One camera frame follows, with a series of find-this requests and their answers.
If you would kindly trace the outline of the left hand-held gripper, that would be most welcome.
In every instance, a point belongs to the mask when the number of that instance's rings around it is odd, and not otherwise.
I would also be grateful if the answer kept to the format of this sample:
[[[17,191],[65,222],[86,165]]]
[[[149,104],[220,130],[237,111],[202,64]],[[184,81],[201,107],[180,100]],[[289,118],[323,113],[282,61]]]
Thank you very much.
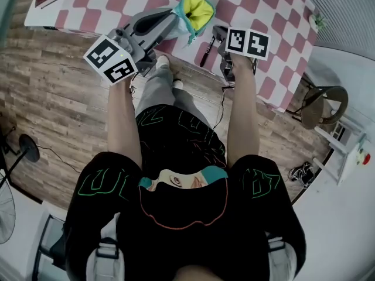
[[[144,77],[156,64],[153,46],[163,41],[177,21],[171,8],[142,11],[126,27],[100,36],[84,59],[110,84],[137,74]]]

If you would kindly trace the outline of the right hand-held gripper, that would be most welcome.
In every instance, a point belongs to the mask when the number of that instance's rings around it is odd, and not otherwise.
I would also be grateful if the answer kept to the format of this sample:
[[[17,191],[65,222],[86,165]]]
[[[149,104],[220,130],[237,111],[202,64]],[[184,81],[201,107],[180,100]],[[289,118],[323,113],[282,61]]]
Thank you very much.
[[[255,60],[267,60],[271,37],[252,29],[215,25],[213,36],[219,42],[220,70],[226,81],[234,81],[233,62],[230,53]]]

